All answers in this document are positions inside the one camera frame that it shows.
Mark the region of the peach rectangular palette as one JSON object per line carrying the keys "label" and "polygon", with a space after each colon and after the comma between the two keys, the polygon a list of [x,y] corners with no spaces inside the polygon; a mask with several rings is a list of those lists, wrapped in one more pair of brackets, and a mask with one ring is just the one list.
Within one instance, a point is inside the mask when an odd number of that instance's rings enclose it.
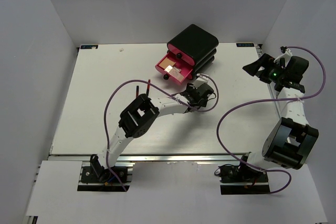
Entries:
{"label": "peach rectangular palette", "polygon": [[174,76],[175,78],[181,76],[181,70],[175,66],[168,65],[165,68],[165,72],[169,73],[171,76]]}

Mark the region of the square peach compact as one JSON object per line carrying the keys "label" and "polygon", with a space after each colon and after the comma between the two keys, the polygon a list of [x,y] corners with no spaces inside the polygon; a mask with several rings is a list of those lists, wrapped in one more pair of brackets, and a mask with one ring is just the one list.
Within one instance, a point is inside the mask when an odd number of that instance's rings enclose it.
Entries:
{"label": "square peach compact", "polygon": [[165,58],[163,59],[160,63],[159,63],[159,66],[162,68],[162,69],[166,69],[167,67],[174,67],[176,64],[175,61],[169,59],[169,58]]}

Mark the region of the black pink drawer organizer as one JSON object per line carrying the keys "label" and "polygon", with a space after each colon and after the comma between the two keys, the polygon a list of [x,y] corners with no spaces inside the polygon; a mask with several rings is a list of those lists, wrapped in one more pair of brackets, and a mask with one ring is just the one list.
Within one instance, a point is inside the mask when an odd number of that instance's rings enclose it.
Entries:
{"label": "black pink drawer organizer", "polygon": [[[214,61],[218,45],[219,41],[214,35],[191,24],[167,42],[167,53],[155,65],[155,69],[163,75],[163,79],[177,84],[193,80],[197,73]],[[176,62],[175,67],[181,70],[181,76],[175,78],[159,66],[165,58]]]}

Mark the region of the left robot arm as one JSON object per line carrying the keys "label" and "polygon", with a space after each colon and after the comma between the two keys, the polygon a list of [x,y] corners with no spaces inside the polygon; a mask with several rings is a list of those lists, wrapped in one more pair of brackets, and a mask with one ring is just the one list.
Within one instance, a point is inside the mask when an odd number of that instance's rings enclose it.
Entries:
{"label": "left robot arm", "polygon": [[104,130],[107,145],[99,154],[90,157],[90,168],[93,176],[100,182],[110,177],[121,179],[114,169],[117,159],[124,149],[136,138],[140,138],[150,129],[154,121],[170,114],[185,114],[193,111],[207,112],[207,104],[211,95],[218,99],[218,89],[207,83],[198,86],[187,84],[186,89],[176,94],[166,94],[164,98],[151,99],[147,94],[138,95],[121,113],[115,133],[110,136],[107,126],[107,111],[104,110]]}

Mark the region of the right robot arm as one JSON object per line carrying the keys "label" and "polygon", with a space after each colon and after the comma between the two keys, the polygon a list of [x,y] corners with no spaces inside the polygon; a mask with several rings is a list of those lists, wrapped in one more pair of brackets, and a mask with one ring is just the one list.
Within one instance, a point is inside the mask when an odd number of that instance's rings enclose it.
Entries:
{"label": "right robot arm", "polygon": [[260,81],[274,84],[280,119],[262,150],[248,153],[247,163],[238,166],[241,180],[247,182],[255,177],[255,167],[300,169],[305,163],[319,136],[319,131],[309,125],[303,106],[305,87],[300,81],[308,67],[308,60],[293,56],[289,49],[277,58],[263,54],[243,67]]}

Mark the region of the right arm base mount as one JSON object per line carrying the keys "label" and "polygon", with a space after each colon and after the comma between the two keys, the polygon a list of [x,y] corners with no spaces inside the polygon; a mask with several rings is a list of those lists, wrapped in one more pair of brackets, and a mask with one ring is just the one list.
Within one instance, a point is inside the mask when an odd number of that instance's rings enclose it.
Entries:
{"label": "right arm base mount", "polygon": [[265,195],[270,193],[268,176],[246,165],[225,164],[214,175],[220,178],[222,195]]}

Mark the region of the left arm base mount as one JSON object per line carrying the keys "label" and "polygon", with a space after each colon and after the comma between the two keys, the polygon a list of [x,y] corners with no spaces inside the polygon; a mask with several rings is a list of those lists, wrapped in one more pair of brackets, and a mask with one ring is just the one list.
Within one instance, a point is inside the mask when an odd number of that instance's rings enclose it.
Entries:
{"label": "left arm base mount", "polygon": [[80,172],[77,191],[126,192],[131,184],[131,168],[126,166],[115,166],[112,167],[112,170],[118,175],[125,190],[115,175],[108,169],[106,169],[102,175],[97,176],[92,167],[83,166]]}

